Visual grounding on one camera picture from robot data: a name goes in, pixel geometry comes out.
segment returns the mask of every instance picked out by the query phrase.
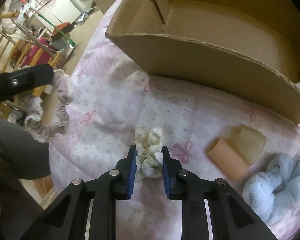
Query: light blue fluffy scrunchie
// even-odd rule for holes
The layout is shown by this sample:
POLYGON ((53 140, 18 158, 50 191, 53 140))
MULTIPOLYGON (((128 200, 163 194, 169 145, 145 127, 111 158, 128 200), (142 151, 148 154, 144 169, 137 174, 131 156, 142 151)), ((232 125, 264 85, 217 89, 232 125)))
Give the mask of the light blue fluffy scrunchie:
POLYGON ((280 222, 300 202, 300 159, 278 154, 248 179, 242 196, 267 226, 280 222))

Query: fluffy scrunchie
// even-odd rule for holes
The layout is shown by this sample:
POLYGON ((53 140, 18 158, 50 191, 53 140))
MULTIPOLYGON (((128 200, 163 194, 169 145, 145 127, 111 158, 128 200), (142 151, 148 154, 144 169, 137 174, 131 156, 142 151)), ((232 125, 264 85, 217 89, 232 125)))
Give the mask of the fluffy scrunchie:
POLYGON ((36 96, 23 95, 20 101, 29 109, 29 115, 25 118, 25 130, 39 142, 50 141, 55 133, 65 134, 69 126, 69 115, 66 112, 66 105, 72 102, 74 86, 70 77, 63 70, 54 71, 52 84, 56 89, 59 102, 56 105, 51 124, 46 125, 41 121, 43 109, 42 99, 36 96))
POLYGON ((280 222, 300 202, 300 159, 278 154, 248 179, 242 196, 267 226, 280 222))

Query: pink bow pattern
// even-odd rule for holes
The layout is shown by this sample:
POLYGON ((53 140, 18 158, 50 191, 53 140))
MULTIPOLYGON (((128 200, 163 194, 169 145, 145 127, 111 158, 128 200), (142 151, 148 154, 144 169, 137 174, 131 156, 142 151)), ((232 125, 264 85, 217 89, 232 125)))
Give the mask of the pink bow pattern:
POLYGON ((243 103, 245 106, 247 106, 249 109, 245 109, 245 113, 250 114, 250 121, 254 122, 256 120, 256 113, 255 108, 252 106, 252 104, 243 103))
POLYGON ((174 158, 175 156, 180 159, 181 162, 183 163, 189 163, 189 151, 192 149, 192 142, 191 141, 186 141, 184 147, 178 145, 177 143, 173 146, 175 149, 179 149, 181 153, 173 153, 172 157, 174 158))
POLYGON ((139 86, 139 87, 143 87, 143 91, 144 92, 148 92, 149 90, 150 90, 150 86, 153 84, 153 83, 155 83, 155 79, 151 79, 151 80, 149 80, 149 81, 143 81, 142 80, 142 82, 138 82, 137 83, 137 86, 139 86))
POLYGON ((82 120, 80 123, 86 123, 85 126, 89 126, 90 122, 91 122, 91 119, 92 117, 94 117, 96 115, 96 111, 92 111, 91 113, 90 112, 87 112, 85 115, 88 117, 87 119, 85 120, 82 120))

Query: metal screw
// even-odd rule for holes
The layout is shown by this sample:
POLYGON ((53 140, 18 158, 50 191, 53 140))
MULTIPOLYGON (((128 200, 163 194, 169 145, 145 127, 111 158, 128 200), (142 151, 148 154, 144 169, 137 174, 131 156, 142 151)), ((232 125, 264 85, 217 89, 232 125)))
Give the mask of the metal screw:
POLYGON ((188 174, 189 174, 189 171, 187 171, 187 170, 180 170, 179 171, 179 174, 181 175, 181 176, 187 176, 188 174))
POLYGON ((82 182, 82 179, 74 179, 74 180, 72 181, 72 184, 73 184, 73 185, 79 185, 81 182, 82 182))
POLYGON ((219 185, 223 186, 226 184, 226 181, 222 178, 218 178, 215 180, 216 183, 218 183, 219 185))
POLYGON ((18 79, 15 79, 15 78, 11 79, 12 86, 16 86, 16 85, 18 85, 18 83, 19 83, 18 79))
POLYGON ((109 174, 110 174, 111 176, 117 176, 117 175, 119 174, 119 171, 118 171, 118 170, 111 170, 111 171, 109 172, 109 174))

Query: white cabinet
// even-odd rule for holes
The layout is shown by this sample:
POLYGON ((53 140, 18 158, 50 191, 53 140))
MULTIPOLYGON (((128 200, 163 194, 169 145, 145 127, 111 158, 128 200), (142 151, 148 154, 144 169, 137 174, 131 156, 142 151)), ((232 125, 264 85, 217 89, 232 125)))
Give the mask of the white cabinet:
POLYGON ((62 23, 73 23, 81 14, 70 0, 51 0, 46 6, 62 23))
MULTIPOLYGON (((62 22, 51 12, 48 6, 44 5, 38 10, 44 17, 46 17, 52 24, 59 25, 62 22)), ((34 14, 30 17, 28 25, 34 27, 36 30, 39 28, 48 28, 51 32, 53 32, 53 27, 39 17, 37 14, 34 14)))
MULTIPOLYGON (((53 14, 53 12, 50 10, 50 8, 46 5, 44 5, 39 12, 46 17, 47 20, 49 20, 53 25, 57 26, 59 24, 61 24, 62 22, 53 14)), ((37 16, 36 17, 39 18, 39 20, 50 30, 53 32, 53 27, 47 23, 44 19, 42 19, 41 17, 37 16)))

